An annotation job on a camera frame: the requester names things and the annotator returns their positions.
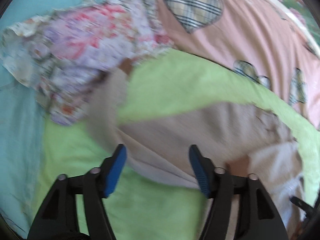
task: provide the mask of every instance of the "light green sheet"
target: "light green sheet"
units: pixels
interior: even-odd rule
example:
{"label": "light green sheet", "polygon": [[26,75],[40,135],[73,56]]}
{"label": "light green sheet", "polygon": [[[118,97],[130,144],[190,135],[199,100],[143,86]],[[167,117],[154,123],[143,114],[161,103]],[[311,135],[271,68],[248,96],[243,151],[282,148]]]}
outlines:
{"label": "light green sheet", "polygon": [[[304,164],[306,200],[313,204],[320,183],[320,133],[274,93],[217,64],[177,50],[143,63],[132,74],[119,122],[178,114],[217,101],[271,109],[292,129]],[[84,174],[110,154],[88,136],[84,122],[62,127],[47,119],[44,147],[35,212],[58,174]],[[156,184],[129,167],[104,201],[118,240],[195,239],[204,203],[197,190]],[[82,203],[78,214],[86,233]]]}

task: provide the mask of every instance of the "silver screw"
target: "silver screw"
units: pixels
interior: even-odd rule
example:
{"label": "silver screw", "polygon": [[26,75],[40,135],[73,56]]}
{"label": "silver screw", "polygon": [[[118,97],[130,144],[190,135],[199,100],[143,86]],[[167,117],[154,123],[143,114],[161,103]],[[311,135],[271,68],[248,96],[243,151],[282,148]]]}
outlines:
{"label": "silver screw", "polygon": [[224,174],[226,170],[224,168],[215,168],[214,172],[217,174]]}
{"label": "silver screw", "polygon": [[98,168],[98,167],[92,168],[92,169],[90,170],[90,173],[91,173],[91,174],[97,174],[97,173],[99,173],[99,172],[100,172],[100,168]]}
{"label": "silver screw", "polygon": [[252,180],[258,180],[258,179],[259,179],[259,177],[258,177],[258,175],[257,175],[257,174],[251,173],[251,174],[249,174],[249,179],[252,179]]}
{"label": "silver screw", "polygon": [[66,174],[60,174],[58,176],[58,180],[65,180],[67,178],[67,175]]}

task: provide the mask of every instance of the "floral garment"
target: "floral garment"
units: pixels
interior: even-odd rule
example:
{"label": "floral garment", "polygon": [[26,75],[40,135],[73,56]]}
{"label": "floral garment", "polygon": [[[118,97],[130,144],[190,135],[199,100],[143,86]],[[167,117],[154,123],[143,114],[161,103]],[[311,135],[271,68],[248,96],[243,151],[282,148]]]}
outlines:
{"label": "floral garment", "polygon": [[[90,94],[106,72],[126,57],[138,63],[172,46],[156,17],[155,1],[90,1],[89,6],[56,11],[38,20],[33,31],[25,27],[27,22],[23,31],[19,25],[11,27],[3,38],[4,66],[16,77],[17,62],[5,62],[23,51],[28,76],[20,74],[18,80],[38,90],[37,101],[54,122],[71,125],[86,116]],[[28,22],[35,25],[33,18]],[[10,42],[13,33],[14,45]]]}

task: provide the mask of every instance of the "light blue sheet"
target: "light blue sheet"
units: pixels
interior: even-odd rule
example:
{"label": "light blue sheet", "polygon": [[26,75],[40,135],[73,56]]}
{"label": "light blue sheet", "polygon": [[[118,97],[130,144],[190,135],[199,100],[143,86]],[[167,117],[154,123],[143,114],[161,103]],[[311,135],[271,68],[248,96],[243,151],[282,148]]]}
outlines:
{"label": "light blue sheet", "polygon": [[[13,0],[0,19],[0,33],[15,22],[82,1]],[[34,96],[35,91],[0,66],[0,212],[23,238],[31,225],[31,201],[43,155],[44,111]]]}

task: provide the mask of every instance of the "beige fabric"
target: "beige fabric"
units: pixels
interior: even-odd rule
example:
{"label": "beige fabric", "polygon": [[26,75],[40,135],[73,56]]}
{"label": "beige fabric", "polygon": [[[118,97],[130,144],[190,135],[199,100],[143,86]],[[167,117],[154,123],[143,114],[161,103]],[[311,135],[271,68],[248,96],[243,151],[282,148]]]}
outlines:
{"label": "beige fabric", "polygon": [[[198,188],[188,159],[188,148],[197,144],[218,167],[249,157],[248,173],[259,175],[291,235],[300,212],[290,195],[303,197],[302,162],[297,142],[279,118],[254,105],[228,102],[155,120],[116,125],[116,108],[124,99],[126,75],[117,70],[95,92],[89,110],[88,130],[106,150],[124,143],[128,164],[159,183]],[[233,239],[236,208],[227,239]]]}

